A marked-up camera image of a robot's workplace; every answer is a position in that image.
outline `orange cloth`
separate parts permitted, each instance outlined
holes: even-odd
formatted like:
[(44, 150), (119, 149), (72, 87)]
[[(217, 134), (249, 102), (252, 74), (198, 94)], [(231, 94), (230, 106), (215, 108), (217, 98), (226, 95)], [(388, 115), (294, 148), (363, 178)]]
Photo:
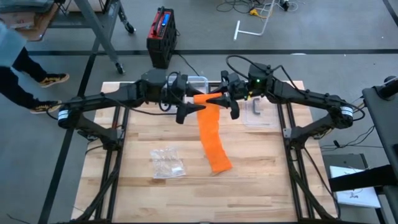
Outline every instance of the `orange cloth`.
[(197, 111), (200, 131), (200, 141), (205, 148), (213, 173), (219, 173), (232, 168), (232, 164), (226, 156), (218, 134), (218, 120), (220, 108), (206, 100), (221, 96), (221, 93), (201, 94), (193, 96), (195, 104), (205, 105), (206, 109)]

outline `gray floor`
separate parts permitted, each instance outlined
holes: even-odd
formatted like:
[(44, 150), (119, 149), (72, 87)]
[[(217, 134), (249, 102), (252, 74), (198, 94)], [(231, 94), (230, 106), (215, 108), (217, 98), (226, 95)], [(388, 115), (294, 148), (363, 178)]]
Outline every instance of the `gray floor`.
[[(192, 49), (398, 49), (398, 28), (382, 1), (373, 0), (303, 0), (296, 12), (275, 10), (263, 37), (239, 35), (233, 42), (237, 20), (247, 30), (261, 28), (259, 19), (236, 12), (216, 12), (221, 0), (135, 0), (123, 1), (127, 16), (137, 29), (127, 35), (121, 23), (116, 24), (113, 44), (118, 50), (144, 50), (146, 36), (157, 7), (164, 5), (175, 10), (177, 27), (181, 33), (177, 48)], [(398, 1), (391, 0), (398, 10)], [(29, 43), (29, 50), (91, 50), (94, 35), (90, 30), (48, 30), (42, 42)], [(225, 55), (187, 55), (185, 57), (201, 75), (219, 80), (220, 71), (226, 70)], [(398, 55), (248, 55), (255, 62), (273, 66), (283, 64), (294, 80), (303, 80), (313, 91), (340, 95), (347, 101), (357, 99), (363, 88), (382, 83), (398, 70)], [(18, 74), (20, 84), (43, 100), (68, 100), (75, 96), (88, 57), (34, 57), (50, 72), (68, 72), (71, 79), (63, 85), (42, 89), (29, 76)], [(105, 56), (97, 57), (87, 95), (96, 94), (106, 81), (134, 81), (152, 68), (148, 56), (120, 57), (125, 76), (115, 72), (114, 65)], [(248, 69), (242, 61), (234, 60), (236, 68)], [(179, 57), (173, 57), (168, 71), (192, 73)], [(285, 80), (281, 73), (276, 75)], [(0, 96), (0, 223), (17, 223), (6, 213), (36, 223), (53, 174), (64, 136), (54, 120), (46, 115), (32, 115)], [(314, 119), (325, 115), (312, 110)], [(321, 140), (321, 145), (334, 139), (348, 142), (365, 132), (372, 122), (369, 117), (354, 124), (349, 130), (333, 131)], [(379, 146), (373, 133), (364, 144)], [(86, 140), (74, 135), (58, 188), (50, 222), (67, 221), (72, 212)], [(372, 148), (345, 148), (333, 154), (364, 153), (371, 167), (387, 164), (383, 150)], [(393, 223), (387, 211), (389, 223)], [(343, 219), (377, 223), (373, 210), (343, 207)]]

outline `wooden table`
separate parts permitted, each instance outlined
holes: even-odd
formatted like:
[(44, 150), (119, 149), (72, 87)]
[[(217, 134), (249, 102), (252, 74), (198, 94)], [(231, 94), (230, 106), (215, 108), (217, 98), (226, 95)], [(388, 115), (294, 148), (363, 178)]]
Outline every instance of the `wooden table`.
[[(302, 82), (295, 84), (303, 88)], [(104, 83), (102, 91), (118, 88), (119, 83)], [(140, 109), (159, 112), (157, 105)], [(298, 126), (312, 122), (308, 107), (293, 105), (293, 109)], [(174, 116), (149, 116), (131, 111), (113, 222), (297, 221), (276, 106), (270, 104), (267, 110), (277, 123), (274, 128), (247, 127), (241, 119), (232, 120), (229, 110), (221, 109), (220, 137), (233, 168), (217, 176), (211, 176), (195, 115), (187, 117), (184, 125), (180, 125), (175, 123)], [(95, 122), (110, 127), (113, 113), (114, 108), (98, 110)], [(88, 147), (98, 145), (99, 142), (94, 142)], [(306, 146), (327, 180), (318, 142), (309, 139)], [(152, 178), (154, 168), (150, 152), (166, 147), (176, 148), (186, 176)], [(72, 218), (81, 215), (81, 210), (97, 194), (105, 154), (98, 149), (86, 156)], [(303, 157), (311, 191), (335, 216), (332, 198), (305, 153)], [(303, 214), (307, 216), (301, 190), (300, 196)]]

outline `sneaker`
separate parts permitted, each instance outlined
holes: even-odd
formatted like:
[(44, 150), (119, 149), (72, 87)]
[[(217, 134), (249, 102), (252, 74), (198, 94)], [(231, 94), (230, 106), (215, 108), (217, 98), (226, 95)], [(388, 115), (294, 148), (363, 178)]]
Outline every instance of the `sneaker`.
[(39, 102), (39, 104), (35, 108), (30, 109), (30, 112), (32, 114), (46, 113), (47, 110), (49, 111), (49, 113), (54, 112), (54, 111), (58, 110), (59, 107), (61, 107), (61, 105), (60, 105), (61, 103), (62, 103), (62, 101), (60, 101), (60, 100)]
[(63, 83), (69, 79), (69, 74), (48, 74), (43, 81), (40, 82), (42, 88), (50, 87), (57, 83)]

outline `light blue shirt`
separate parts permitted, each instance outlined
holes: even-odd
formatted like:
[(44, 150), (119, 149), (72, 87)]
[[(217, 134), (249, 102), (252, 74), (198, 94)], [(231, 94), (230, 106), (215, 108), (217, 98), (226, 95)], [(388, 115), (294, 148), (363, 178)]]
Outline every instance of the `light blue shirt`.
[(0, 66), (12, 67), (26, 42), (18, 32), (0, 22)]

